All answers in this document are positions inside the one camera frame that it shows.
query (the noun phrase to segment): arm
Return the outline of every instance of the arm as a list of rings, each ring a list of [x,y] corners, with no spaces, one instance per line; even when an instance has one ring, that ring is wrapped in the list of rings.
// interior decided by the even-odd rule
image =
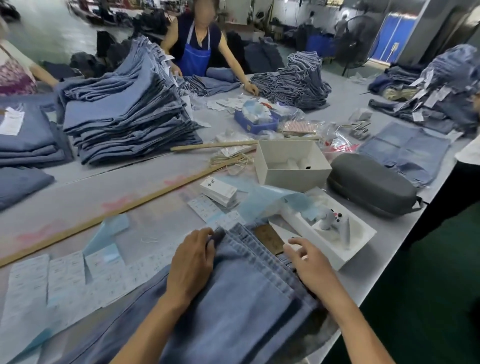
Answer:
[[[165,294],[110,364],[158,364],[175,324],[213,270],[213,240],[206,245],[208,235],[212,234],[211,228],[195,230],[179,245],[172,259]]]
[[[54,87],[58,83],[58,80],[55,77],[53,77],[45,69],[43,69],[36,63],[30,66],[30,72],[33,76],[35,76],[36,79],[45,82],[51,87]]]
[[[170,50],[174,46],[174,44],[177,42],[179,39],[179,22],[177,18],[173,18],[170,26],[168,27],[167,34],[165,35],[165,38],[162,40],[162,43],[160,43],[160,47],[163,49],[165,54],[170,54]],[[173,62],[170,62],[170,66],[172,68],[172,72],[174,73],[177,71],[180,76],[182,76],[180,67],[174,64]]]
[[[240,63],[232,54],[232,51],[230,50],[230,48],[228,48],[227,40],[225,39],[225,36],[223,35],[223,33],[222,33],[222,37],[220,38],[220,43],[218,44],[218,50],[225,57],[225,60],[227,61],[229,67],[232,69],[233,73],[238,77],[240,82],[243,83],[245,90],[254,94],[255,96],[258,96],[257,86],[251,84],[250,81],[247,79],[247,76],[245,76],[245,73],[243,72],[243,69],[240,66]]]
[[[288,242],[302,246],[295,252],[284,245],[284,250],[302,282],[322,301],[340,326],[352,364],[395,364],[322,252],[306,239],[294,238]]]

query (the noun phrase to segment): hand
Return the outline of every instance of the hand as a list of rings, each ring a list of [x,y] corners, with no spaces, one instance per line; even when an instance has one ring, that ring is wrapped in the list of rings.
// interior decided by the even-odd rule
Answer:
[[[179,245],[172,258],[165,293],[177,304],[188,305],[202,290],[213,270],[214,241],[206,244],[211,228],[192,231]]]
[[[288,242],[302,246],[294,251],[290,245],[285,244],[283,249],[297,269],[303,284],[315,293],[325,306],[338,296],[337,293],[346,294],[330,262],[320,249],[304,238],[292,238]]]
[[[180,67],[177,66],[176,64],[172,63],[171,70],[172,70],[172,75],[175,76],[175,72],[177,72],[178,76],[183,77]]]
[[[244,88],[246,91],[250,92],[251,94],[258,96],[258,87],[255,86],[254,84],[251,84],[250,82],[248,82],[247,84],[244,85]]]

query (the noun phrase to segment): black pants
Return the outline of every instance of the black pants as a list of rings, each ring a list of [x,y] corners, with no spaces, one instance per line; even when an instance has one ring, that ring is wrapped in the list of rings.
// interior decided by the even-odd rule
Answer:
[[[480,201],[480,166],[457,162],[437,196],[426,207],[408,234],[401,249],[407,250],[445,220],[458,215],[478,201]]]

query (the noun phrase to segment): pink patterned clothing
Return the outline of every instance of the pink patterned clothing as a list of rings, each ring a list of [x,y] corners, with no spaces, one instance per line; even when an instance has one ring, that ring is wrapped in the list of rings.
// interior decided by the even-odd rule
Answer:
[[[0,66],[0,96],[36,94],[36,83],[25,68],[0,46],[10,58]]]

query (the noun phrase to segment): white shirt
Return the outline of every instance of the white shirt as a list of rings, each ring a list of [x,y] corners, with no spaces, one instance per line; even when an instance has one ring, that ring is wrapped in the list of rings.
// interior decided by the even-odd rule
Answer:
[[[4,47],[10,53],[10,55],[13,58],[15,58],[24,67],[27,75],[29,75],[32,80],[35,80],[35,78],[32,75],[32,72],[30,71],[30,66],[35,62],[33,62],[30,58],[24,55],[21,51],[19,51],[8,40],[5,40],[5,39],[0,40],[0,45]],[[9,58],[10,58],[9,55],[5,53],[5,51],[2,48],[0,48],[0,66],[3,66],[5,62],[8,61]]]

